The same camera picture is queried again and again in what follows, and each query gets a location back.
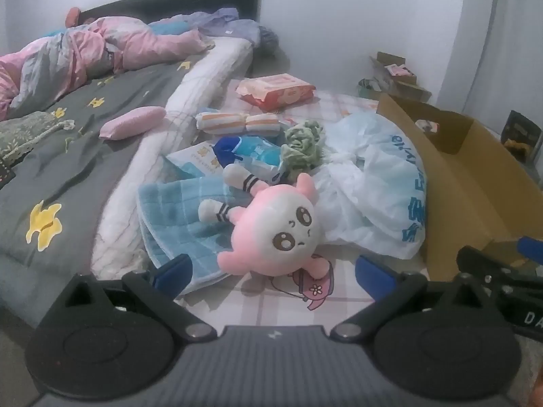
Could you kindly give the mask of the light blue checked towel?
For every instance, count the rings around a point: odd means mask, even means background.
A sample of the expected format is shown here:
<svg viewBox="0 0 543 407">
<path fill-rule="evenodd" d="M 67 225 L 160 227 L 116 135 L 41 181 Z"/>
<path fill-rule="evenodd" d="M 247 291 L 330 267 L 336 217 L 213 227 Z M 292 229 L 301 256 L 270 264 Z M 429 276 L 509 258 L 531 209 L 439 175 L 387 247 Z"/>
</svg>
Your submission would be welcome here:
<svg viewBox="0 0 543 407">
<path fill-rule="evenodd" d="M 139 187 L 136 208 L 145 250 L 162 267 L 180 254 L 192 263 L 192 278 L 183 295 L 206 288 L 227 277 L 217 255 L 231 248 L 233 226 L 228 222 L 202 223 L 199 204 L 205 199 L 228 206 L 246 206 L 251 195 L 225 185 L 218 176 L 177 180 Z"/>
</svg>

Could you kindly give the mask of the pink axolotl plush toy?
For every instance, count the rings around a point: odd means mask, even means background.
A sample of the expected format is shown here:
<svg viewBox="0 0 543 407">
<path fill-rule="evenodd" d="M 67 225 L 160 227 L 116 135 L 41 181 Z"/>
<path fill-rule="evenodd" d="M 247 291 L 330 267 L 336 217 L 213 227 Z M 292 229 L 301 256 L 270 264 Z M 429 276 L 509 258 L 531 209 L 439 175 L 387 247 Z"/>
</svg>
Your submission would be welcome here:
<svg viewBox="0 0 543 407">
<path fill-rule="evenodd" d="M 231 249 L 217 255 L 224 273 L 289 276 L 308 310 L 318 309 L 334 289 L 331 262 L 316 253 L 322 225 L 315 211 L 318 192 L 313 178 L 298 175 L 292 185 L 269 185 L 240 164 L 223 170 L 225 184 L 251 195 L 247 206 L 213 199 L 198 207 L 201 222 L 233 226 Z"/>
</svg>

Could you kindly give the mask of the green white cloth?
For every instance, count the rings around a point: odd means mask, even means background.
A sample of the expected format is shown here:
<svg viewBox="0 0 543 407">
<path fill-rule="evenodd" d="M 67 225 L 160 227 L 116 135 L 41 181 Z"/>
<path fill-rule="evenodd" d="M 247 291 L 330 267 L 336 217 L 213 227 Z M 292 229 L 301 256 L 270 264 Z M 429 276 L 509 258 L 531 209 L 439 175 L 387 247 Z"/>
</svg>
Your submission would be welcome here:
<svg viewBox="0 0 543 407">
<path fill-rule="evenodd" d="M 323 126 L 314 120 L 296 124 L 284 133 L 281 161 L 290 182 L 321 165 L 324 136 Z"/>
</svg>

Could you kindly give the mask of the blue white mask box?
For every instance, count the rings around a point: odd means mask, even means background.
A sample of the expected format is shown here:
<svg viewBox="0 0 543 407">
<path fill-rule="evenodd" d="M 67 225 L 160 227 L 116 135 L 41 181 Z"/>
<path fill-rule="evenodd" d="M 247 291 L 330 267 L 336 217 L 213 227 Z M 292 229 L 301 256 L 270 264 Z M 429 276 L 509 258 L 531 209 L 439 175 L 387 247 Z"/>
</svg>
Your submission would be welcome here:
<svg viewBox="0 0 543 407">
<path fill-rule="evenodd" d="M 224 136 L 212 150 L 222 168 L 232 163 L 240 164 L 272 185 L 280 183 L 284 177 L 281 148 L 260 136 Z"/>
</svg>

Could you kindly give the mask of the small pink pillow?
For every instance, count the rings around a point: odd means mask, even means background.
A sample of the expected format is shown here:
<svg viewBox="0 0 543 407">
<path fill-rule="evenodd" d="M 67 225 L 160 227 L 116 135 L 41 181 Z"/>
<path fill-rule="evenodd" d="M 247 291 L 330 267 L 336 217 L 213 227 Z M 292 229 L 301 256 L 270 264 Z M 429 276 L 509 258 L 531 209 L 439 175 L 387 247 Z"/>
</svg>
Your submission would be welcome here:
<svg viewBox="0 0 543 407">
<path fill-rule="evenodd" d="M 157 127 L 167 112 L 161 106 L 141 106 L 105 123 L 99 131 L 102 140 L 121 141 Z"/>
</svg>

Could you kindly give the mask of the orange striped towel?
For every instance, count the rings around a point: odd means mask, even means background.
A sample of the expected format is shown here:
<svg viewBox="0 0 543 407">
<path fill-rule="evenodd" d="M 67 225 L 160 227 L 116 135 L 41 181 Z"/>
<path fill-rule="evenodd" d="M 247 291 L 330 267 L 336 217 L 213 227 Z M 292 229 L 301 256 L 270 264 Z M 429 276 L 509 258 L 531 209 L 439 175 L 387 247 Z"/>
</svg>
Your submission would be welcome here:
<svg viewBox="0 0 543 407">
<path fill-rule="evenodd" d="M 274 114 L 248 115 L 245 113 L 203 112 L 196 116 L 196 127 L 213 136 L 269 135 L 277 136 L 281 122 Z"/>
</svg>

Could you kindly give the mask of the white fleece blanket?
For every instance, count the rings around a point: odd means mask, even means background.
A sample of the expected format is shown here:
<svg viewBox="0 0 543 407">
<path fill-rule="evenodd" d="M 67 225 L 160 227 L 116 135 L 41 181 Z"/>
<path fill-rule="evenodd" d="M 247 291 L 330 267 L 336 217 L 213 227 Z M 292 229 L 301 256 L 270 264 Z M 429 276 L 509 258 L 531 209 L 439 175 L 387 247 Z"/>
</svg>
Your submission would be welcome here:
<svg viewBox="0 0 543 407">
<path fill-rule="evenodd" d="M 166 117 L 144 134 L 103 208 L 90 264 L 98 278 L 114 279 L 145 266 L 147 254 L 136 210 L 139 186 L 171 178 L 165 156 L 190 146 L 197 113 L 212 104 L 231 78 L 242 77 L 250 67 L 253 45 L 248 40 L 219 37 L 213 42 L 198 62 L 177 66 L 184 76 L 166 103 Z"/>
</svg>

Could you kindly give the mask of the large cardboard box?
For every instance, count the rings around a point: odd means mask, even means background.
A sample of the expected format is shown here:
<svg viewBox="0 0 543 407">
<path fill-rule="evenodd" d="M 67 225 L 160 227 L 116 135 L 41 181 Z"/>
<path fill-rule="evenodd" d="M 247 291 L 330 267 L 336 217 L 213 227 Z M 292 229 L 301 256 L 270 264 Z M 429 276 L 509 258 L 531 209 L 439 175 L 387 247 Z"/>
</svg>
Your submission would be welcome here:
<svg viewBox="0 0 543 407">
<path fill-rule="evenodd" d="M 526 273 L 539 265 L 516 249 L 542 238 L 542 192 L 485 127 L 470 117 L 400 97 L 380 97 L 377 112 L 411 140 L 427 176 L 426 240 L 429 276 L 449 281 L 466 246 Z"/>
</svg>

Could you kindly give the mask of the white plastic bag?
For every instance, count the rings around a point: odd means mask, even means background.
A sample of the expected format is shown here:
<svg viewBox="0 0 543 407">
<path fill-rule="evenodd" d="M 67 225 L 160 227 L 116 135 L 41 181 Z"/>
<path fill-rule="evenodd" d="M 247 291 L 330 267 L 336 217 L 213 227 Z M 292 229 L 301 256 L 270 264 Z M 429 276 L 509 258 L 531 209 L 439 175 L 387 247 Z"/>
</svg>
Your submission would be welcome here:
<svg viewBox="0 0 543 407">
<path fill-rule="evenodd" d="M 311 174 L 326 245 L 356 245 L 409 260 L 425 240 L 426 173 L 392 121 L 366 111 L 324 127 L 322 163 Z"/>
</svg>

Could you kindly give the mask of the black snack bag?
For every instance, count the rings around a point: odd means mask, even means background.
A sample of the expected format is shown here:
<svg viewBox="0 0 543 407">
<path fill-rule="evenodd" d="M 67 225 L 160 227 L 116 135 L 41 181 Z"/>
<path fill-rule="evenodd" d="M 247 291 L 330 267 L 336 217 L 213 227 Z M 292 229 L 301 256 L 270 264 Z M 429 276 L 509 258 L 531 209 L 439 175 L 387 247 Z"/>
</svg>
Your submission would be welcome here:
<svg viewBox="0 0 543 407">
<path fill-rule="evenodd" d="M 501 133 L 501 143 L 521 163 L 534 163 L 542 144 L 542 128 L 511 110 Z"/>
</svg>

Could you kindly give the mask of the white blue tissue pack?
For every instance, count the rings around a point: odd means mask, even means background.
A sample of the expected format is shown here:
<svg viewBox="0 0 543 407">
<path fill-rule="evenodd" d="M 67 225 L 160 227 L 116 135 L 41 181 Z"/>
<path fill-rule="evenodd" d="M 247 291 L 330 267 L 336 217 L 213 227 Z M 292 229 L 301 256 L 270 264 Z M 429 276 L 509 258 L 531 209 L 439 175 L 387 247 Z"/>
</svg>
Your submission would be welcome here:
<svg viewBox="0 0 543 407">
<path fill-rule="evenodd" d="M 180 179 L 192 179 L 205 176 L 221 176 L 223 166 L 220 165 L 213 146 L 203 141 L 166 156 L 168 163 L 174 165 Z"/>
</svg>

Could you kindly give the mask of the green floral cloth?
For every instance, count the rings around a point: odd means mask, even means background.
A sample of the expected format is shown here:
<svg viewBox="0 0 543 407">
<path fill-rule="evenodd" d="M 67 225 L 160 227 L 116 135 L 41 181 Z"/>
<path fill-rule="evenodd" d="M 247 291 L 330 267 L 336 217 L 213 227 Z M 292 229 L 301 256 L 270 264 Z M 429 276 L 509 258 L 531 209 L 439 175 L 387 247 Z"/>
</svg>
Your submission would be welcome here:
<svg viewBox="0 0 543 407">
<path fill-rule="evenodd" d="M 56 131 L 71 131 L 72 119 L 61 120 L 52 113 L 35 111 L 21 118 L 1 122 L 1 159 L 8 166 L 18 163 L 34 147 Z"/>
</svg>

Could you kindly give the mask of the small cardboard boxes stack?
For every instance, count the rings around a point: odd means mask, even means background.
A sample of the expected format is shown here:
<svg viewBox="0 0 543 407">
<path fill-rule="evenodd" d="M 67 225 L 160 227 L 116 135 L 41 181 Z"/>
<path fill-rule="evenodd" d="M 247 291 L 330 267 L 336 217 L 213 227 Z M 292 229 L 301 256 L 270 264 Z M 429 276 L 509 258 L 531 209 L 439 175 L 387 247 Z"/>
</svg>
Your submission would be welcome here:
<svg viewBox="0 0 543 407">
<path fill-rule="evenodd" d="M 382 94 L 425 103 L 432 93 L 418 84 L 418 77 L 407 66 L 404 57 L 377 52 L 370 57 L 373 74 L 358 83 L 358 95 L 379 100 Z"/>
</svg>

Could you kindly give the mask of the purple clothing pile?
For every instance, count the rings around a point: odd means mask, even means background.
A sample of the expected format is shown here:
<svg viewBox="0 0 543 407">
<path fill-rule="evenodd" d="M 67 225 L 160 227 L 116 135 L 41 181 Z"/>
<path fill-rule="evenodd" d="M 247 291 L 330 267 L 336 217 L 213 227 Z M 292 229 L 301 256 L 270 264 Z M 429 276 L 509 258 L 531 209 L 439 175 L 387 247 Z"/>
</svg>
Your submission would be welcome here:
<svg viewBox="0 0 543 407">
<path fill-rule="evenodd" d="M 233 37 L 248 40 L 256 49 L 273 53 L 279 46 L 279 37 L 270 28 L 259 22 L 240 18 L 234 7 L 222 7 L 215 12 L 203 11 L 191 14 L 178 14 L 172 21 L 184 22 L 189 28 L 197 28 L 208 37 Z"/>
</svg>

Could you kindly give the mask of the dark bed headboard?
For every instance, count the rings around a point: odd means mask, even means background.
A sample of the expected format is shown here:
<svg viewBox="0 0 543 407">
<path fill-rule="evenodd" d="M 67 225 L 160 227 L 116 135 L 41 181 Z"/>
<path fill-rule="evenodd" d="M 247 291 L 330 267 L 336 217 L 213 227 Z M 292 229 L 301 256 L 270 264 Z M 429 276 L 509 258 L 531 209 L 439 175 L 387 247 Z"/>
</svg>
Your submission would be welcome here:
<svg viewBox="0 0 543 407">
<path fill-rule="evenodd" d="M 223 7 L 235 8 L 241 18 L 258 21 L 260 17 L 260 0 L 119 0 L 81 11 L 79 20 L 122 16 L 150 23 L 178 14 L 212 13 Z"/>
</svg>

